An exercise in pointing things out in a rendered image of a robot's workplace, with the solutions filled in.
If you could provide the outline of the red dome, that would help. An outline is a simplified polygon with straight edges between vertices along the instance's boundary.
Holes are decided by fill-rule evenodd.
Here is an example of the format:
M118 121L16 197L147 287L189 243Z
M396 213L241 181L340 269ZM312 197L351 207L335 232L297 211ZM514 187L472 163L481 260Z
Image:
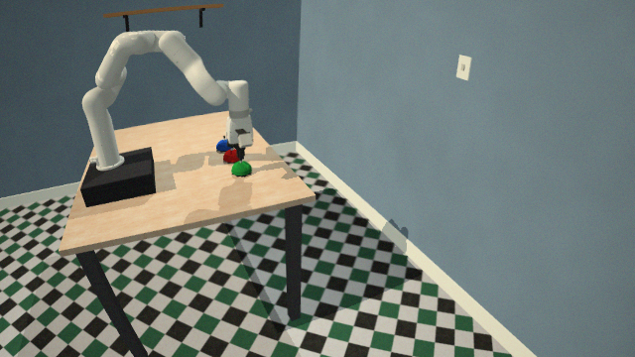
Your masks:
M225 154L223 155L223 159L224 159L224 162L228 162L229 164L231 163L235 164L234 162L239 161L239 159L236 156L236 150L233 149L233 147L231 147L230 150L225 152Z

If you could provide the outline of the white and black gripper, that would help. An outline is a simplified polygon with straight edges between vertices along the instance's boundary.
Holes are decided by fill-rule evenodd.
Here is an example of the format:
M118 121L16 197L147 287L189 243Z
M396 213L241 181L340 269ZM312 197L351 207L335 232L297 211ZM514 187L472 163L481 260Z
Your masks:
M235 148L237 158L239 160L244 160L246 148L239 148L238 134L235 132L235 130L237 129L244 129L246 132L250 132L252 140L253 140L253 127L252 127L251 116L249 115L248 117L241 118L241 119L233 119L233 118L227 117L227 120L226 120L226 140L227 140L226 145L227 147Z

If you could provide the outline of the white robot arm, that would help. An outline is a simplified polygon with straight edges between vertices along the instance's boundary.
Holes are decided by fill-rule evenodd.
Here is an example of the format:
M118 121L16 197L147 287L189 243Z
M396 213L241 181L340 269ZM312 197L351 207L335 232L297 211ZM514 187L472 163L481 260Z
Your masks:
M89 90L82 99L96 152L96 157L89 158L89 161L91 164L97 163L98 170L112 170L124 163L124 157L119 155L106 106L113 104L126 79L127 70L124 66L131 55L163 51L207 103L218 106L227 98L229 117L233 119L246 118L252 112L249 109L248 82L218 80L218 85L205 69L200 56L185 40L179 31L126 32L114 39L96 73L97 87Z

